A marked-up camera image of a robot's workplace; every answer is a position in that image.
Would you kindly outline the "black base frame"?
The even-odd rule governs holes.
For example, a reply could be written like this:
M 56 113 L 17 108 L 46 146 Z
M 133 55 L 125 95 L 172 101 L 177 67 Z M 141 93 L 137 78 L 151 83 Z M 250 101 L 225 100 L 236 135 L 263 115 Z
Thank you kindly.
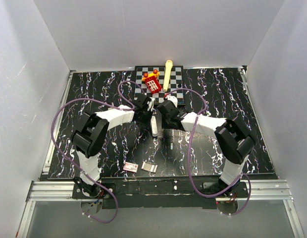
M 187 176 L 103 178 L 102 185 L 111 190 L 119 208 L 202 207 L 216 209 L 217 201 L 248 197 L 247 181 L 216 198 L 204 198 L 194 191 Z

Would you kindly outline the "yellow toy piece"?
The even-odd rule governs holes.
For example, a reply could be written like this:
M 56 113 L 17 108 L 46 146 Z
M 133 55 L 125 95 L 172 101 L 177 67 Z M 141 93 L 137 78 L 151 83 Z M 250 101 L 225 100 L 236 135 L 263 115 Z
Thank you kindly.
M 160 72 L 157 69 L 154 69 L 152 73 L 145 72 L 142 77 L 142 81 L 145 81 L 147 78 L 155 77 L 157 78 L 160 75 Z

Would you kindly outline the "cream toy microphone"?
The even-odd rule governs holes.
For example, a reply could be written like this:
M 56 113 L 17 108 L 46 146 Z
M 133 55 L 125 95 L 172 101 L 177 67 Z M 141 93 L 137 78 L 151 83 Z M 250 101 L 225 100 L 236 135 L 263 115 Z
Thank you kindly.
M 167 92 L 168 90 L 172 68 L 173 68 L 173 61 L 169 59 L 165 63 L 164 82 L 163 82 L 164 92 Z

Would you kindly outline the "red white staple box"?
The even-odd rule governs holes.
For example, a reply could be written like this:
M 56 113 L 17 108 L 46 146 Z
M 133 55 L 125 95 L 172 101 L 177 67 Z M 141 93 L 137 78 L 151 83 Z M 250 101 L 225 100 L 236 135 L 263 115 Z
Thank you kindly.
M 136 173 L 138 171 L 138 164 L 126 162 L 123 169 L 128 172 Z

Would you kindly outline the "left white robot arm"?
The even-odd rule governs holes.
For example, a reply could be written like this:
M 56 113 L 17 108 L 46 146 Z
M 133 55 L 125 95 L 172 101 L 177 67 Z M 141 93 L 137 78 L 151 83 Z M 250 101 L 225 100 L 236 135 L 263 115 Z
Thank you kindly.
M 153 116 L 154 98 L 141 94 L 132 101 L 134 108 L 126 105 L 111 110 L 89 113 L 84 112 L 71 135 L 71 142 L 79 158 L 82 169 L 75 179 L 85 196 L 96 198 L 100 194 L 98 154 L 101 151 L 107 131 L 119 125 L 137 122 L 145 126 Z

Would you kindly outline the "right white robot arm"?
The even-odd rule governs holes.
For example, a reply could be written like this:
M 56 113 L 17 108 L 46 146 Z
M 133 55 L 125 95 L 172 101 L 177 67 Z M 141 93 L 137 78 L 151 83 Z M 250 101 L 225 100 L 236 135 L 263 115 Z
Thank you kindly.
M 188 176 L 194 191 L 205 198 L 219 195 L 230 197 L 237 191 L 237 183 L 242 177 L 246 160 L 256 145 L 256 139 L 240 117 L 213 118 L 203 116 L 201 112 L 181 112 L 171 100 L 165 100 L 157 106 L 162 115 L 162 128 L 195 132 L 215 138 L 222 154 L 226 158 L 223 172 L 219 178 L 219 191 L 215 194 L 203 194 L 192 179 L 191 170 Z

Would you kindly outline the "black white chessboard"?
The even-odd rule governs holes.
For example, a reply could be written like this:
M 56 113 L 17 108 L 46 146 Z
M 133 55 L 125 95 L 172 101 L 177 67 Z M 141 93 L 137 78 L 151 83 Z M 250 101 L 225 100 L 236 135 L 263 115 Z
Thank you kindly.
M 144 73 L 153 73 L 154 70 L 160 72 L 160 75 L 157 77 L 161 85 L 161 91 L 159 93 L 151 94 L 150 90 L 145 85 L 145 82 L 142 81 Z M 136 86 L 134 91 L 134 99 L 141 94 L 142 90 L 146 93 L 147 96 L 155 98 L 154 105 L 158 105 L 164 101 L 164 95 L 169 93 L 170 91 L 181 88 L 184 85 L 184 76 L 183 76 L 183 66 L 176 65 L 173 66 L 171 69 L 170 80 L 168 85 L 168 91 L 163 92 L 163 83 L 164 83 L 164 73 L 165 73 L 165 66 L 135 66 L 135 79 L 134 81 L 141 86 L 141 89 Z

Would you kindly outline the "red toy brick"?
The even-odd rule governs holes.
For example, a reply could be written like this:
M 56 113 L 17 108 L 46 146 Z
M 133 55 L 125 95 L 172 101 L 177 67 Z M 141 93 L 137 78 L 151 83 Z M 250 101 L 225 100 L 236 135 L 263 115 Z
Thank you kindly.
M 159 93 L 161 91 L 161 85 L 155 76 L 145 78 L 145 85 L 151 94 Z

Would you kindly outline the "white plastic stapler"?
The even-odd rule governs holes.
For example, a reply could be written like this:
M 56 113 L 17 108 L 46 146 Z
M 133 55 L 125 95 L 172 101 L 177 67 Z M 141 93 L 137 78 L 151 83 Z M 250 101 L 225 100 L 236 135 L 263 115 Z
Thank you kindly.
M 158 136 L 158 129 L 157 129 L 157 123 L 155 116 L 151 117 L 151 129 L 152 129 L 152 136 L 157 137 Z

